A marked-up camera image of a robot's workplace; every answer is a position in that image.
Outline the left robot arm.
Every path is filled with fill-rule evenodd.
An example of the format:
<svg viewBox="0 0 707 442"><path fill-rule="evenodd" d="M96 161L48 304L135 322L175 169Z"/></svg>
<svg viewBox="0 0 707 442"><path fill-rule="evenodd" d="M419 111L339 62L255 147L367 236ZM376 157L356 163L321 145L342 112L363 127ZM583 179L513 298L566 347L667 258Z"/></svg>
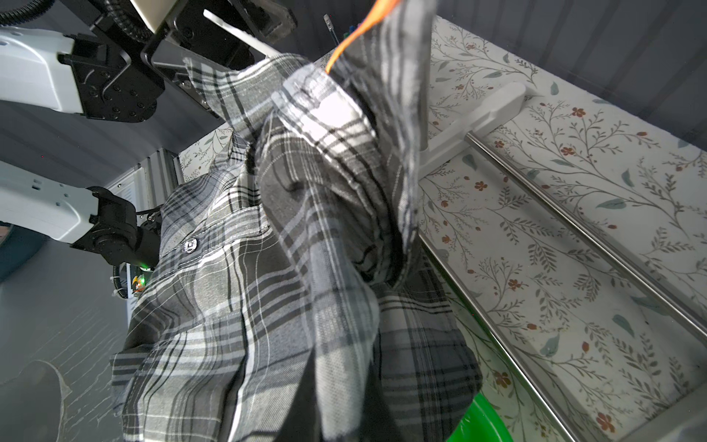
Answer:
<svg viewBox="0 0 707 442"><path fill-rule="evenodd" d="M90 34L27 29L52 7L32 1L1 15L1 97L88 119L140 123L167 85L195 96L182 58L239 69L296 29L275 1L71 1ZM77 188L3 164L1 219L109 264L151 269L159 237L134 206L101 187Z"/></svg>

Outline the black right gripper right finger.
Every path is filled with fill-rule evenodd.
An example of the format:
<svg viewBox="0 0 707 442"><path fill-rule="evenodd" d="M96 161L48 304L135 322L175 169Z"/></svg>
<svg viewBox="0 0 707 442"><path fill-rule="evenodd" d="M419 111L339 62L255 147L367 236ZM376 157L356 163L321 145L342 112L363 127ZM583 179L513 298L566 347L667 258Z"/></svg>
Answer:
<svg viewBox="0 0 707 442"><path fill-rule="evenodd" d="M384 401L379 379L374 375L369 375L366 382L366 440L403 441L401 431Z"/></svg>

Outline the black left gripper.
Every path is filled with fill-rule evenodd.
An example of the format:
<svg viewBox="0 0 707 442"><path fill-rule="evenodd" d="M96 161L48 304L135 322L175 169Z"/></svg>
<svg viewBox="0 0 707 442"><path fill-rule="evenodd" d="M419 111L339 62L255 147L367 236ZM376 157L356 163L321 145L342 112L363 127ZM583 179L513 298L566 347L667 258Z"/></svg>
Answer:
<svg viewBox="0 0 707 442"><path fill-rule="evenodd" d="M202 109L209 106L197 93L183 62L191 58L219 71L242 70L255 63L256 50L226 27L270 45L291 34L298 23L291 9L276 1L149 1L159 7L149 20L140 16L154 36L142 61Z"/></svg>

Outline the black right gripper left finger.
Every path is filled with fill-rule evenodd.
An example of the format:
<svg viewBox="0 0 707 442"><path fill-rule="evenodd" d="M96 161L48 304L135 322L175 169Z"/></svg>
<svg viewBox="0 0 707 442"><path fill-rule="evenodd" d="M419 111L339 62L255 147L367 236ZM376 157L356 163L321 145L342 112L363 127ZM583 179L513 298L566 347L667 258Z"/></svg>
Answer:
<svg viewBox="0 0 707 442"><path fill-rule="evenodd" d="M313 353L307 360L294 400L274 441L322 441L315 382L315 355Z"/></svg>

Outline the grey plaid long-sleeve shirt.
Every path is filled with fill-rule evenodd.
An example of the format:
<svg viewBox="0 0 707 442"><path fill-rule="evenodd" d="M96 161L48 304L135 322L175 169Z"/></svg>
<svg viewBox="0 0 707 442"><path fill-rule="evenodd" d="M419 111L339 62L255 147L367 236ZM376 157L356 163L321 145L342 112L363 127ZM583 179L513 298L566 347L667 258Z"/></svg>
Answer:
<svg viewBox="0 0 707 442"><path fill-rule="evenodd" d="M233 134L162 207L112 360L125 440L274 441L311 353L322 441L367 441L369 375L403 441L455 431L482 375L418 234L436 9L401 1L329 75L185 60Z"/></svg>

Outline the brown orange hanger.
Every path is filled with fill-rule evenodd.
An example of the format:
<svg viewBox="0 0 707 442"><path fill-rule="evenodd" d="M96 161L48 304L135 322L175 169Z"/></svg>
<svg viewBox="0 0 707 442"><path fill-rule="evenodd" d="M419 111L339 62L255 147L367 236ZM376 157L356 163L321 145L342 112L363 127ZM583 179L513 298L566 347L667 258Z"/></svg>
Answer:
<svg viewBox="0 0 707 442"><path fill-rule="evenodd" d="M326 74L329 75L329 73L331 73L335 62L342 56L344 51L354 43L356 39L362 37L368 31L373 29L373 27L377 26L377 24L384 20L384 18L386 18L400 3L401 0L377 0L367 13L364 21L361 22L359 26L334 49L324 68Z"/></svg>

